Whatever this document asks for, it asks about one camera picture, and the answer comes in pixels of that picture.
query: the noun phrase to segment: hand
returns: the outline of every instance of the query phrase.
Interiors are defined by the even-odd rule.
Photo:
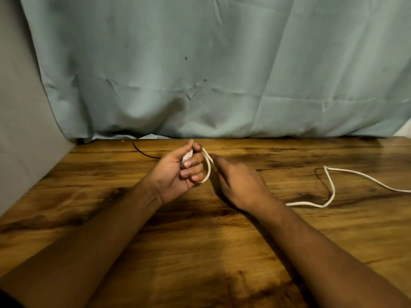
[[[181,169],[182,157],[190,150],[194,150],[194,154],[184,162],[184,169]],[[203,159],[201,146],[194,145],[193,140],[160,159],[143,178],[145,185],[154,192],[159,207],[183,195],[205,178]]]
[[[239,209],[254,215],[256,209],[273,200],[263,178],[243,163],[232,164],[220,155],[210,154],[223,194]]]

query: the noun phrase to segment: person's right hand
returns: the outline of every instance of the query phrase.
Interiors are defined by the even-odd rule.
[[[280,202],[271,195],[257,171],[243,163],[230,163],[220,155],[210,154],[210,156],[218,170],[216,175],[223,194],[239,209],[254,215],[258,208],[267,203]]]

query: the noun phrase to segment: white cord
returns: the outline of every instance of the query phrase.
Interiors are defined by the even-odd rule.
[[[206,177],[202,181],[200,181],[200,184],[202,184],[202,183],[204,183],[205,181],[208,180],[208,178],[210,177],[210,173],[211,173],[211,164],[210,164],[210,162],[214,163],[213,159],[208,155],[207,151],[205,151],[204,148],[203,148],[203,154],[205,156],[205,160],[207,161],[208,171],[207,171]],[[182,158],[182,163],[184,163],[184,161],[187,160],[188,158],[191,158],[192,155],[193,155],[193,151],[191,150],[189,153],[187,153]],[[333,184],[332,179],[330,177],[330,173],[328,173],[328,170],[357,174],[357,175],[360,175],[364,178],[367,178],[367,179],[369,179],[373,182],[376,182],[377,184],[380,184],[381,186],[383,186],[387,189],[390,189],[390,190],[393,190],[393,191],[398,191],[398,192],[411,193],[411,190],[394,189],[394,188],[388,187],[387,185],[383,184],[382,182],[376,180],[375,178],[372,178],[371,176],[366,175],[366,174],[361,173],[361,172],[352,171],[352,170],[344,170],[342,168],[332,168],[332,167],[328,167],[328,166],[324,165],[324,171],[326,172],[326,175],[327,175],[328,181],[330,182],[331,190],[332,190],[332,195],[331,195],[330,199],[324,204],[315,204],[315,203],[312,203],[312,202],[301,201],[301,202],[286,203],[285,205],[287,205],[289,207],[296,206],[296,205],[310,205],[312,207],[321,207],[321,208],[327,207],[334,200],[334,197],[335,197],[335,187],[334,187],[334,184]]]
[[[381,186],[383,186],[387,189],[390,189],[390,190],[393,190],[393,191],[398,191],[398,192],[409,192],[409,193],[411,193],[411,190],[394,189],[394,188],[388,187],[387,185],[384,185],[382,182],[376,180],[375,178],[372,178],[371,176],[366,175],[366,174],[361,173],[361,172],[356,172],[356,171],[352,171],[352,170],[344,170],[342,168],[332,168],[332,167],[328,167],[328,166],[324,165],[324,171],[326,172],[326,175],[328,177],[328,181],[330,182],[331,190],[332,190],[332,195],[331,195],[330,199],[326,203],[324,203],[323,205],[315,204],[315,203],[311,203],[311,202],[306,202],[306,201],[286,203],[285,205],[287,205],[289,207],[292,207],[292,206],[295,206],[295,205],[311,205],[312,207],[327,207],[332,202],[332,200],[334,200],[334,197],[335,197],[335,187],[334,187],[334,184],[332,183],[332,180],[331,180],[330,174],[328,173],[328,170],[357,174],[357,175],[365,177],[369,180],[372,180],[372,181],[376,182],[377,184],[380,184]]]

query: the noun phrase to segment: black cable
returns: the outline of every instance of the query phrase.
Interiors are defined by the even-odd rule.
[[[141,154],[143,154],[143,155],[145,155],[145,156],[147,156],[147,157],[150,157],[150,158],[153,158],[153,159],[161,159],[161,157],[154,157],[154,156],[152,156],[152,155],[145,154],[144,152],[142,152],[140,149],[138,149],[138,148],[136,147],[136,145],[134,144],[134,142],[133,142],[133,146],[134,146],[134,148],[135,148],[138,152],[140,152]]]

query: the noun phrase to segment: brown wooden desk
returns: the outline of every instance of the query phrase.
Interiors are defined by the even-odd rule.
[[[186,141],[140,140],[136,145],[162,156]],[[364,172],[388,186],[411,189],[411,139],[196,142],[209,153],[255,168],[286,202],[326,202],[323,165]],[[130,140],[77,146],[0,218],[0,275],[110,205],[156,162],[136,152]],[[411,194],[389,191],[348,173],[331,176],[337,190],[331,206],[296,212],[411,296]],[[89,306],[305,307],[295,282],[300,289],[303,284],[260,231],[226,206],[208,181],[148,222]]]

